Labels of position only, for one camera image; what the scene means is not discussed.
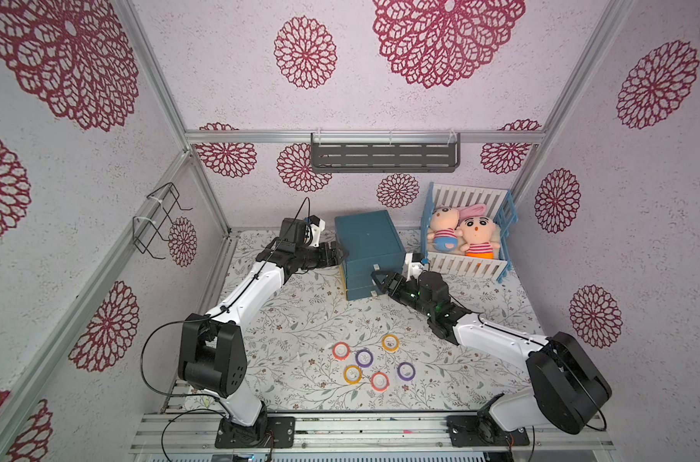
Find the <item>teal three-drawer cabinet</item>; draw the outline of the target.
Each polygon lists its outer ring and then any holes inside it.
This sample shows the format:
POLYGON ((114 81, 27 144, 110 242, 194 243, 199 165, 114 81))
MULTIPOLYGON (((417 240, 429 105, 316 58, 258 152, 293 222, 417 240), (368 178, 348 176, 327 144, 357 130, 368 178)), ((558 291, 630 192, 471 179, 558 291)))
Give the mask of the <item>teal three-drawer cabinet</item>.
POLYGON ((341 264, 348 301, 378 294, 371 273, 400 273, 406 250, 386 210, 334 219, 336 240, 348 253, 341 264))

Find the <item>yellow tape roll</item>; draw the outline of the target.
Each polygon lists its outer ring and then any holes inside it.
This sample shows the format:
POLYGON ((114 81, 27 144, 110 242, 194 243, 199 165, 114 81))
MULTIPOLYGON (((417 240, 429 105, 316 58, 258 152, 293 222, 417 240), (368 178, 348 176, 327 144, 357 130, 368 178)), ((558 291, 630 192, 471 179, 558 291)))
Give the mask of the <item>yellow tape roll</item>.
POLYGON ((349 365, 343 371, 343 378, 347 384, 358 384, 363 380, 363 371, 359 366, 349 365))
POLYGON ((386 334, 382 338, 382 348, 386 352, 397 352, 400 348, 400 341, 395 335, 386 334))

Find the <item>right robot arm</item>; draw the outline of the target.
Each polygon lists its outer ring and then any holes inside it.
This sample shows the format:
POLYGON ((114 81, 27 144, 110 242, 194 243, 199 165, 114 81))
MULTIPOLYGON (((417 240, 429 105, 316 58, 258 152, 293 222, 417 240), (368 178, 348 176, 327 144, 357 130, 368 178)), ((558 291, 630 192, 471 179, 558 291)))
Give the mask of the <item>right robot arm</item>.
POLYGON ((451 296, 440 273, 373 271, 371 277, 381 293, 422 314, 438 338, 481 350, 528 373, 527 388, 499 394, 476 412, 476 430, 487 443, 545 424, 575 435, 603 415, 612 388, 573 336, 530 334, 489 321, 451 296))

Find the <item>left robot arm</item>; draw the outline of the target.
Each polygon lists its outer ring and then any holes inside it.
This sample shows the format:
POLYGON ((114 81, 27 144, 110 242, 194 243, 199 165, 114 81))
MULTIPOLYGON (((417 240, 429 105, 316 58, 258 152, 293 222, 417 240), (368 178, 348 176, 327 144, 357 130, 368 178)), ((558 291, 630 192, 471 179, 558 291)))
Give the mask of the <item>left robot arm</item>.
POLYGON ((183 323, 178 377, 218 398, 231 424, 257 427, 265 405, 244 384, 248 358, 243 329, 292 275, 336 267, 348 255, 338 242, 274 239, 257 254, 251 271, 225 300, 183 323))

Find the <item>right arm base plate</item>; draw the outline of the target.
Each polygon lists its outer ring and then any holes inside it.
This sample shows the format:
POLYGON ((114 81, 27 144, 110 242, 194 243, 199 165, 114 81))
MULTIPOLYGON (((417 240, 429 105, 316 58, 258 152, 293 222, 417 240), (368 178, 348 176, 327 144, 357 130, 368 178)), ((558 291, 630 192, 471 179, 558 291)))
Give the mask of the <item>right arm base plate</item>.
POLYGON ((451 444, 466 447, 529 447, 530 439, 523 429, 502 430, 488 418, 477 415, 449 415, 446 425, 451 444))

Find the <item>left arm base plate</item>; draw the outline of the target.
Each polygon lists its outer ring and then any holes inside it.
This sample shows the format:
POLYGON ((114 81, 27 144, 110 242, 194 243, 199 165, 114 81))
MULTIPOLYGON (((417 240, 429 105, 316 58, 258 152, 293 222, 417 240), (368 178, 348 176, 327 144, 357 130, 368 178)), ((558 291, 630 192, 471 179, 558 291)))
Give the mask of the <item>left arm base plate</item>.
POLYGON ((228 419, 220 421, 214 446, 231 449, 290 449, 296 435, 296 419, 285 416, 259 417, 251 427, 228 419))

